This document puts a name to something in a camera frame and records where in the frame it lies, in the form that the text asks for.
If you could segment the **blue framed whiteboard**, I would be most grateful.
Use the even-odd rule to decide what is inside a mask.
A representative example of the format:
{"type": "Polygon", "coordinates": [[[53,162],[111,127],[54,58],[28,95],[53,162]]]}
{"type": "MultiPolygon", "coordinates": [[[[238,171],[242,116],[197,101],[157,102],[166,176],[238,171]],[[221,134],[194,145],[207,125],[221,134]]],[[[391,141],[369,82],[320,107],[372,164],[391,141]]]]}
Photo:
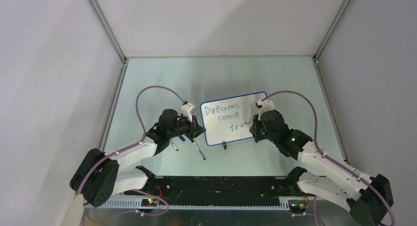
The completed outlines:
{"type": "Polygon", "coordinates": [[[224,141],[228,143],[252,138],[246,123],[252,122],[253,116],[259,113],[255,103],[266,96],[264,91],[259,91],[203,102],[200,111],[206,129],[206,144],[215,146],[224,141]]]}

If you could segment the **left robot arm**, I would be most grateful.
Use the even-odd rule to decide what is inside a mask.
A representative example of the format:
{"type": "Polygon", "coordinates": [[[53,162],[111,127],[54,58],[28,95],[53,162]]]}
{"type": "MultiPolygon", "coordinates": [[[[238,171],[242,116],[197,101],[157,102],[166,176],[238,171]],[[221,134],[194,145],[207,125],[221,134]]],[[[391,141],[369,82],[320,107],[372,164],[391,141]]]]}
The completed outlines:
{"type": "Polygon", "coordinates": [[[70,188],[82,194],[93,207],[103,205],[111,196],[138,189],[149,195],[155,190],[155,181],[150,172],[134,168],[138,161],[153,157],[165,150],[172,138],[185,136],[194,141],[206,132],[197,118],[178,114],[165,109],[155,123],[139,141],[121,150],[106,154],[97,148],[91,149],[70,180],[70,188]]]}

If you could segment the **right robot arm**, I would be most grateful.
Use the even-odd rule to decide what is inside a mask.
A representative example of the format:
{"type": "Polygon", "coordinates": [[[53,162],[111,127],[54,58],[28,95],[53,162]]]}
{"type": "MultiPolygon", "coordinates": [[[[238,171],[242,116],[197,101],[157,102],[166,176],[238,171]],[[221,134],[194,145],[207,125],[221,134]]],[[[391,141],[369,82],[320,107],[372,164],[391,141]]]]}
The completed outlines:
{"type": "Polygon", "coordinates": [[[391,213],[393,196],[389,180],[381,174],[371,176],[336,160],[300,130],[290,129],[276,110],[253,116],[249,129],[255,142],[268,140],[286,157],[314,167],[317,176],[295,167],[286,177],[289,194],[313,194],[345,209],[362,226],[380,226],[391,213]]]}

